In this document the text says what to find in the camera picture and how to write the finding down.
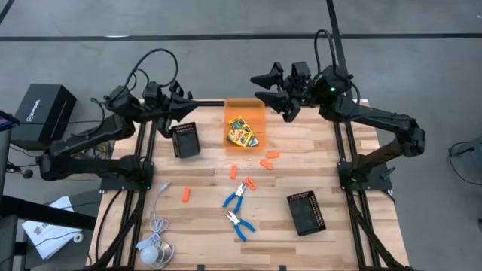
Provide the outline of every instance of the metal bracket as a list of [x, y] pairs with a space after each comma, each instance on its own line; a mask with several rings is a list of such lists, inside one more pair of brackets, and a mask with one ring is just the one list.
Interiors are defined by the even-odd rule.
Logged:
[[154, 163], [148, 161], [142, 162], [142, 170], [145, 172], [145, 178], [141, 182], [128, 181], [122, 175], [111, 177], [99, 174], [99, 177], [102, 178], [102, 182], [100, 183], [100, 193], [104, 193], [105, 191], [109, 190], [150, 190], [152, 178], [154, 176]]
[[368, 181], [364, 182], [352, 178], [352, 162], [339, 162], [337, 168], [340, 176], [340, 186], [343, 190], [361, 191], [392, 189], [392, 182], [387, 175], [387, 172], [391, 172], [392, 169], [388, 169], [385, 163], [374, 167], [367, 177]]

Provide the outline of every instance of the white paper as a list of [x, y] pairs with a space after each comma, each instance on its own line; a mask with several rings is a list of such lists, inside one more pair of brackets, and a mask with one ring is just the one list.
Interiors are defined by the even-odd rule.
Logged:
[[[61, 197], [56, 202], [53, 202], [52, 204], [50, 204], [50, 207], [60, 208], [70, 212], [74, 211], [68, 196]], [[56, 226], [48, 223], [41, 223], [41, 222], [35, 222], [35, 221], [26, 221], [22, 224], [22, 227], [27, 233], [27, 235], [29, 236], [30, 240], [32, 240], [33, 245], [36, 245], [35, 248], [37, 248], [38, 253], [44, 260], [54, 255], [64, 245], [66, 245], [67, 242], [69, 242], [72, 238], [74, 238], [74, 236], [76, 236], [77, 233], [82, 231], [81, 229]], [[50, 239], [50, 238], [60, 237], [63, 235], [66, 235], [66, 236], [62, 238], [57, 238], [57, 239]]]

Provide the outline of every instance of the wooden table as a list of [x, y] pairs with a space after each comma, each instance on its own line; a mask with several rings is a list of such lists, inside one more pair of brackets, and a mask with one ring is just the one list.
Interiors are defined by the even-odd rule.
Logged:
[[[278, 269], [279, 265], [286, 265], [288, 270], [358, 270], [346, 197], [337, 176], [339, 157], [333, 123], [319, 116], [317, 108], [303, 108], [293, 123], [284, 123], [281, 115], [267, 108], [266, 151], [281, 153], [280, 158], [272, 160], [274, 169], [268, 171], [259, 165], [265, 152], [226, 154], [222, 147], [223, 112], [222, 107], [199, 107], [182, 121], [197, 124], [201, 145], [197, 157], [175, 158], [171, 139], [156, 137], [153, 158], [156, 174], [146, 197], [141, 239], [152, 234], [148, 222], [157, 191], [164, 183], [171, 182], [157, 201], [157, 216], [169, 220], [169, 229], [162, 240], [175, 245], [175, 257], [166, 269], [196, 269], [198, 264], [204, 264], [207, 270]], [[352, 127], [359, 153], [379, 147], [374, 128], [357, 123]], [[132, 154], [135, 145], [136, 136], [117, 142], [114, 157]], [[229, 178], [233, 163], [238, 166], [236, 180]], [[238, 217], [252, 223], [257, 231], [251, 233], [242, 227], [248, 238], [242, 242], [224, 215], [227, 209], [221, 205], [246, 176], [253, 178], [258, 189], [245, 191]], [[184, 187], [191, 188], [187, 203], [182, 202]], [[328, 229], [299, 237], [286, 197], [307, 190], [315, 192]], [[109, 192], [102, 197], [90, 246], [92, 258], [100, 218], [114, 194]], [[101, 254], [117, 235], [125, 195], [124, 192], [116, 199], [108, 213], [102, 229]], [[408, 264], [393, 202], [381, 192], [370, 191], [367, 195], [376, 234], [395, 259]], [[368, 241], [365, 235], [362, 238], [370, 264]], [[128, 236], [122, 264], [127, 263], [130, 240]], [[139, 253], [136, 269], [149, 269], [140, 262]]]

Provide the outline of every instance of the blue handle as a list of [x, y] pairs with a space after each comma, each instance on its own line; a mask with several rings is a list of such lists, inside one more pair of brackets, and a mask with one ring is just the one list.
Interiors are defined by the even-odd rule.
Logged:
[[226, 206], [229, 204], [229, 202], [234, 199], [235, 196], [236, 196], [236, 193], [232, 193], [232, 194], [226, 199], [226, 201], [224, 201], [223, 207], [226, 207]]
[[248, 229], [250, 229], [251, 231], [256, 231], [256, 229], [253, 227], [253, 225], [251, 225], [249, 222], [247, 221], [244, 221], [243, 219], [240, 219], [239, 222], [245, 226], [248, 227]]
[[234, 214], [236, 214], [239, 211], [239, 208], [241, 207], [241, 202], [243, 202], [242, 196], [240, 196], [238, 199], [238, 203], [236, 204], [236, 208], [234, 209]]
[[234, 229], [238, 233], [238, 236], [243, 240], [243, 242], [246, 242], [246, 236], [244, 236], [243, 233], [241, 233], [241, 230], [239, 230], [239, 226], [234, 225]]

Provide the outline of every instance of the white cable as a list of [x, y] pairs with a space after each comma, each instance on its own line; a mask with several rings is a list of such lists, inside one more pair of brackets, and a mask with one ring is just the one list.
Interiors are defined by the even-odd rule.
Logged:
[[[143, 240], [137, 243], [136, 248], [139, 250], [142, 250], [143, 248], [147, 248], [149, 245], [153, 245], [156, 248], [160, 247], [160, 244], [161, 244], [160, 234], [167, 229], [167, 227], [169, 226], [169, 222], [166, 219], [158, 218], [156, 216], [156, 205], [157, 205], [157, 199], [159, 199], [159, 195], [165, 189], [167, 189], [168, 186], [170, 185], [171, 185], [170, 182], [163, 184], [163, 186], [159, 189], [159, 192], [157, 192], [156, 199], [154, 200], [154, 207], [153, 207], [154, 217], [149, 221], [149, 227], [151, 227], [151, 230], [154, 233], [146, 240]], [[167, 261], [164, 262], [163, 260], [164, 260], [165, 254], [163, 254], [162, 258], [160, 259], [159, 265], [169, 263], [172, 260], [172, 257], [174, 256], [175, 246], [174, 245], [169, 245], [169, 246], [171, 247], [171, 250], [172, 250], [171, 256], [169, 257], [169, 259], [167, 259]]]

